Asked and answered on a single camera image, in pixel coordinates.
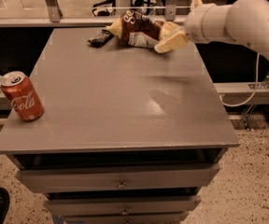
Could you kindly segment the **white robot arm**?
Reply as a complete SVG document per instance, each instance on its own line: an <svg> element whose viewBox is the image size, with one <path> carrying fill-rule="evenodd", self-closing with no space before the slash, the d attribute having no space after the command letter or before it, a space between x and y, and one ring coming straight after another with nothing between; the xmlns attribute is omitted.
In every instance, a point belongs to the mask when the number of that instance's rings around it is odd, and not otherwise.
<svg viewBox="0 0 269 224"><path fill-rule="evenodd" d="M155 50L166 53L189 42L241 45L269 61L269 2L237 0L231 5L218 6L191 0L191 11L183 25L163 38Z"/></svg>

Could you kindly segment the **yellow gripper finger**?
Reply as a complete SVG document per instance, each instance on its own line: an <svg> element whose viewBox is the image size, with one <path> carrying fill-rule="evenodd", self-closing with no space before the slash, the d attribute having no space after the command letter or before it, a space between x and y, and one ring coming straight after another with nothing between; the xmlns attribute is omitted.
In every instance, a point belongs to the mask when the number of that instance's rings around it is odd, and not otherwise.
<svg viewBox="0 0 269 224"><path fill-rule="evenodd" d="M189 42L184 31L176 31L170 34L168 37L162 39L154 49L158 53L166 53L171 50L179 49L186 46Z"/></svg>
<svg viewBox="0 0 269 224"><path fill-rule="evenodd" d="M191 0L191 10L201 6L203 4L202 0Z"/></svg>

